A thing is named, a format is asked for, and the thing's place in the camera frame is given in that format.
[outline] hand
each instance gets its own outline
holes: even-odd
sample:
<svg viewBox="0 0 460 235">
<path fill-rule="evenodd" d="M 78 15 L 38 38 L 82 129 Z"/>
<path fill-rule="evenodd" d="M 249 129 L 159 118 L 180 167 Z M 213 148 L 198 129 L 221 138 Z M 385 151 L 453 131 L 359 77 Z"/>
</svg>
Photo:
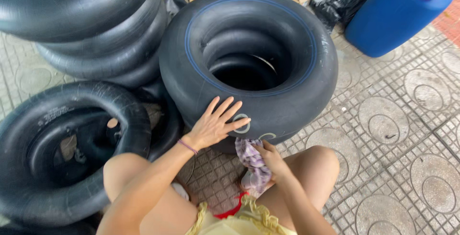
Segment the hand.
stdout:
<svg viewBox="0 0 460 235">
<path fill-rule="evenodd" d="M 265 164 L 271 170 L 271 179 L 277 182 L 277 179 L 285 175 L 293 175 L 289 166 L 276 150 L 276 147 L 269 144 L 266 140 L 262 140 L 262 143 L 264 144 L 263 148 L 257 145 L 253 145 L 253 147 L 260 153 Z"/>
<path fill-rule="evenodd" d="M 243 102 L 236 102 L 225 111 L 233 102 L 233 97 L 228 97 L 213 113 L 219 102 L 215 97 L 207 107 L 201 118 L 195 123 L 192 131 L 184 135 L 182 140 L 195 150 L 201 150 L 228 137 L 228 132 L 234 131 L 248 124 L 251 119 L 243 118 L 232 123 L 225 123 L 241 108 Z"/>
</svg>

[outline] purple bracelet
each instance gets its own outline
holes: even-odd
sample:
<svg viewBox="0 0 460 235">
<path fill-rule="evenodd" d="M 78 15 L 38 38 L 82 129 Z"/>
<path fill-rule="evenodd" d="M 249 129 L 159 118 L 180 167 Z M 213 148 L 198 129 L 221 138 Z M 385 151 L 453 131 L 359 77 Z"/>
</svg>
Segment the purple bracelet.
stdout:
<svg viewBox="0 0 460 235">
<path fill-rule="evenodd" d="M 185 142 L 183 142 L 181 139 L 179 139 L 177 142 L 180 143 L 180 144 L 182 144 L 182 145 L 184 145 L 185 147 L 189 148 L 190 150 L 192 150 L 192 151 L 195 153 L 195 155 L 198 154 L 198 151 L 196 151 L 196 150 L 194 150 L 192 147 L 188 146 L 188 145 L 187 145 Z"/>
</svg>

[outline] purple patterned rag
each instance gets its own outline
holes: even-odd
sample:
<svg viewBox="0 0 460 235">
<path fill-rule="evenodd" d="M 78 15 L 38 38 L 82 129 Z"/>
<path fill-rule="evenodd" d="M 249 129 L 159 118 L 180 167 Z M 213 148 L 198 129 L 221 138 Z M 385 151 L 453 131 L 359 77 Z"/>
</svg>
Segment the purple patterned rag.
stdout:
<svg viewBox="0 0 460 235">
<path fill-rule="evenodd" d="M 256 189 L 261 193 L 271 179 L 271 171 L 252 144 L 264 147 L 261 140 L 237 138 L 235 141 L 236 154 L 241 163 L 257 178 Z"/>
</svg>

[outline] blue plastic jerry can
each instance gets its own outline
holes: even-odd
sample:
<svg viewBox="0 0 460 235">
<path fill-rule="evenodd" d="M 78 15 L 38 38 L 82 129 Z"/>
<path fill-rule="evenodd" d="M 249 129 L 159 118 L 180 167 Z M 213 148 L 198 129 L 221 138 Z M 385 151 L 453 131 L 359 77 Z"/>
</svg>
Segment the blue plastic jerry can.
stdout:
<svg viewBox="0 0 460 235">
<path fill-rule="evenodd" d="M 417 34 L 453 0 L 367 0 L 345 30 L 365 55 L 380 57 Z"/>
</svg>

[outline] woman's left hand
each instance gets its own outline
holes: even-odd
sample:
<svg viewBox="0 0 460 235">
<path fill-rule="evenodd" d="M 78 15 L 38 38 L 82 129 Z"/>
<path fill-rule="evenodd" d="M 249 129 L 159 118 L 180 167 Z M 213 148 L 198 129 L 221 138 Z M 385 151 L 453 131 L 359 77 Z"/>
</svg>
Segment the woman's left hand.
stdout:
<svg viewBox="0 0 460 235">
<path fill-rule="evenodd" d="M 213 113 L 219 99 L 217 96 L 211 101 L 192 131 L 182 137 L 185 143 L 197 151 L 218 143 L 228 137 L 228 132 L 241 128 L 251 121 L 250 118 L 242 118 L 232 123 L 225 123 L 241 108 L 243 102 L 238 101 L 225 111 L 233 102 L 233 97 L 228 97 Z"/>
</svg>

